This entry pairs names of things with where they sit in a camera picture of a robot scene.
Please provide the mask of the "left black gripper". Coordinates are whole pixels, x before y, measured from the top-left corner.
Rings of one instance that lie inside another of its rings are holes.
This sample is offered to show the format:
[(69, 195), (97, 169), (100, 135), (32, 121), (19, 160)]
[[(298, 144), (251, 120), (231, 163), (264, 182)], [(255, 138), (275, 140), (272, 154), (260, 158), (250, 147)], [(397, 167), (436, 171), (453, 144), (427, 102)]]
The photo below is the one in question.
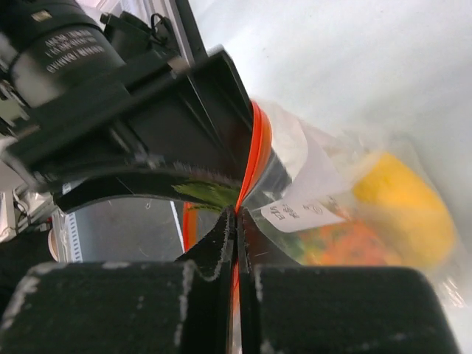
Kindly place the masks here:
[(192, 66), (134, 58), (27, 112), (4, 163), (34, 190), (88, 178), (53, 201), (70, 213), (116, 198), (236, 203), (252, 118), (228, 53)]

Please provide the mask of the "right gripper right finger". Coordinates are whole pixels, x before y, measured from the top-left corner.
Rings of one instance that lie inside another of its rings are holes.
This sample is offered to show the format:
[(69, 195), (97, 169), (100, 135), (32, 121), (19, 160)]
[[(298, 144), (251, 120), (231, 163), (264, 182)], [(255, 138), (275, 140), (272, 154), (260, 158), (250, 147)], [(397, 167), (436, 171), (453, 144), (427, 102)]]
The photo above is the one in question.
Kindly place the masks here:
[(237, 215), (244, 353), (458, 353), (430, 282), (403, 267), (302, 266)]

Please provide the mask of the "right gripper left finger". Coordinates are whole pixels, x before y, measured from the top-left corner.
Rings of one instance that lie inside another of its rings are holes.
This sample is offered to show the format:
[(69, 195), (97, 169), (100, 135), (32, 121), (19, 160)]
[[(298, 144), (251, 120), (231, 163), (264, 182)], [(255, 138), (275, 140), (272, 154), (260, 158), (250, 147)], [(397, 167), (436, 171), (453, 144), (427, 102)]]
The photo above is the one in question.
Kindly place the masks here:
[(3, 353), (227, 353), (235, 213), (173, 262), (42, 263), (1, 318)]

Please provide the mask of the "green toy leafy vegetable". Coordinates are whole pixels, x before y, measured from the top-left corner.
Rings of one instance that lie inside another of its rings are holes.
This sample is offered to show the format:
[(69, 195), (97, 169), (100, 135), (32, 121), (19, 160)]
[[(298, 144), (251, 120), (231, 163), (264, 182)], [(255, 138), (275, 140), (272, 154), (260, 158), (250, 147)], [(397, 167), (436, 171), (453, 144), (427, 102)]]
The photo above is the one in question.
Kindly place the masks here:
[[(218, 215), (224, 207), (236, 203), (239, 191), (220, 184), (188, 181), (173, 187), (197, 202), (184, 204), (184, 249), (197, 243), (198, 213)], [(256, 209), (250, 212), (259, 230), (278, 249), (304, 266), (401, 266), (403, 258), (395, 248), (382, 240), (367, 222), (353, 219), (303, 231), (281, 232)]]

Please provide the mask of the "clear zip top bag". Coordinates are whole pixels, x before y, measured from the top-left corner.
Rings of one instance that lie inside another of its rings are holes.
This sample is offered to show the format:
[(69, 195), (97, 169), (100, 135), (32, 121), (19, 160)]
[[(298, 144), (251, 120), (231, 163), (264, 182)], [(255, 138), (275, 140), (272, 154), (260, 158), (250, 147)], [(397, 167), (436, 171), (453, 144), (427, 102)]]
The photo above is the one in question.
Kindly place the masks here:
[[(415, 268), (404, 263), (393, 233), (385, 230), (380, 217), (352, 192), (380, 155), (391, 153), (441, 197), (408, 139), (377, 129), (332, 136), (276, 103), (254, 100), (252, 107), (257, 130), (236, 203), (249, 213), (260, 210), (276, 230), (286, 233), (365, 221), (399, 252), (403, 264), (397, 266)], [(471, 253), (456, 226), (455, 235), (452, 252), (439, 266), (415, 268), (428, 277), (447, 309), (471, 306)]]

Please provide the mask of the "yellow toy mango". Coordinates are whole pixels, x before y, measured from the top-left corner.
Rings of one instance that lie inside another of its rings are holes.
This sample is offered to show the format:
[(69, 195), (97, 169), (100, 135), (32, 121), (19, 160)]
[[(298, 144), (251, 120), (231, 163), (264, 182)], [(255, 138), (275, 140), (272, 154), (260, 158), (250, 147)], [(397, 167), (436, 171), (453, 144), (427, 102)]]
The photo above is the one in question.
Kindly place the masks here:
[(455, 226), (441, 197), (410, 167), (391, 153), (382, 153), (372, 169), (352, 188), (372, 208), (385, 230), (415, 268), (435, 268), (450, 255)]

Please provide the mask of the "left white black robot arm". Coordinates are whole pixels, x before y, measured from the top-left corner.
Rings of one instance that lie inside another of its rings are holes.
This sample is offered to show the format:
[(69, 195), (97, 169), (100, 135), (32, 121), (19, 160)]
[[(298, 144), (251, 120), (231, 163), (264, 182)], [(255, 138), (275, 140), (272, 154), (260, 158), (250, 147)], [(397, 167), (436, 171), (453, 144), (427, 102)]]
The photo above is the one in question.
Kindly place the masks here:
[(253, 110), (228, 53), (181, 56), (170, 20), (1, 3), (1, 83), (21, 106), (1, 160), (64, 212), (112, 198), (234, 206)]

